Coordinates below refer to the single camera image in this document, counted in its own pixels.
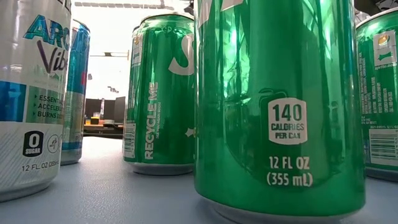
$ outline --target blue can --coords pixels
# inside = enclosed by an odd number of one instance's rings
[[[81,158],[89,50],[89,28],[72,20],[61,165],[74,164]]]

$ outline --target aluminum can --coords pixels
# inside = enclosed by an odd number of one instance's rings
[[[193,17],[178,12],[150,16],[133,35],[124,160],[141,174],[191,172]]]
[[[58,173],[70,9],[69,0],[0,1],[0,202]]]
[[[238,223],[321,223],[362,208],[353,2],[195,9],[197,192]]]
[[[72,20],[61,165],[74,164],[81,158],[89,51],[89,28]]]
[[[366,174],[398,181],[398,9],[358,24],[358,76]]]

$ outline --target sprite can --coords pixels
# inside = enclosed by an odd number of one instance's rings
[[[357,26],[366,174],[398,181],[398,8]]]
[[[58,174],[71,1],[0,1],[0,202]]]
[[[133,33],[124,160],[135,172],[193,169],[193,17],[172,12],[142,20]]]
[[[89,50],[89,28],[72,20],[61,165],[76,163],[81,158]]]
[[[365,203],[353,2],[199,0],[195,188],[240,223]]]

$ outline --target table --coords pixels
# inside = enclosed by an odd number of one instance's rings
[[[152,177],[132,172],[122,140],[85,137],[78,164],[63,166],[43,192],[0,203],[4,224],[232,224],[193,188],[192,175]],[[368,179],[367,204],[336,224],[398,223],[398,184]]]

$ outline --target energy drink can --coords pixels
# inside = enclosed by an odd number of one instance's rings
[[[89,28],[75,19],[72,20],[71,40],[61,165],[74,164],[81,158],[90,51]]]
[[[192,171],[194,150],[193,17],[150,16],[134,33],[124,128],[124,160],[135,172]]]
[[[353,2],[195,9],[197,192],[240,223],[322,222],[362,208]]]
[[[0,1],[0,202],[41,191],[60,164],[71,1]]]
[[[357,26],[363,148],[366,174],[398,181],[398,9]]]

